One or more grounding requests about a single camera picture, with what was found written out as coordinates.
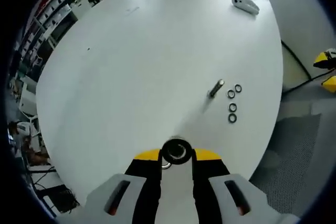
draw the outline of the round table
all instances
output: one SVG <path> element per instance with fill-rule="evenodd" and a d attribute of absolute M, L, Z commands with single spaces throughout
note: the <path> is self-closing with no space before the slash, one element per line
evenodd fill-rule
<path fill-rule="evenodd" d="M 256 4 L 254 17 L 231 0 L 103 0 L 65 34 L 38 81 L 37 114 L 52 164 L 81 204 L 173 135 L 250 178 L 282 88 L 277 22 L 269 0 Z"/>

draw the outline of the white game controller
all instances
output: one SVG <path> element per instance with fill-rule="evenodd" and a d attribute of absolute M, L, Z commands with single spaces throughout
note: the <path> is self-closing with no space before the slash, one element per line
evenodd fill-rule
<path fill-rule="evenodd" d="M 259 14 L 259 7 L 252 0 L 232 0 L 232 4 L 253 15 Z"/>

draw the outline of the wall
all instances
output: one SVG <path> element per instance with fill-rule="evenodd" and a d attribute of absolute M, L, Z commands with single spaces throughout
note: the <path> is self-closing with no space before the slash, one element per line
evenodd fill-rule
<path fill-rule="evenodd" d="M 323 73 L 312 66 L 316 56 L 336 47 L 336 35 L 318 0 L 270 0 L 281 39 L 312 76 Z"/>

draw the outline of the office desk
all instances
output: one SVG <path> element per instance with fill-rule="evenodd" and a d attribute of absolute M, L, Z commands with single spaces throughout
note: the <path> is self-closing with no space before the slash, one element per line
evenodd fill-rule
<path fill-rule="evenodd" d="M 40 76 L 37 113 L 53 164 L 81 204 L 173 135 L 251 177 L 282 89 L 277 22 L 268 0 L 256 4 L 253 17 L 231 0 L 104 0 L 72 26 Z M 219 79 L 225 85 L 209 103 Z M 236 83 L 243 91 L 230 100 Z"/>

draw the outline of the person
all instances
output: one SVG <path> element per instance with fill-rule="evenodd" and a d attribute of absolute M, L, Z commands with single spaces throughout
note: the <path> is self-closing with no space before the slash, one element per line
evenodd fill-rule
<path fill-rule="evenodd" d="M 49 164 L 48 154 L 42 154 L 39 145 L 37 130 L 29 122 L 10 122 L 8 130 L 13 136 L 18 149 L 21 148 L 27 154 L 28 161 L 31 165 L 47 165 Z"/>

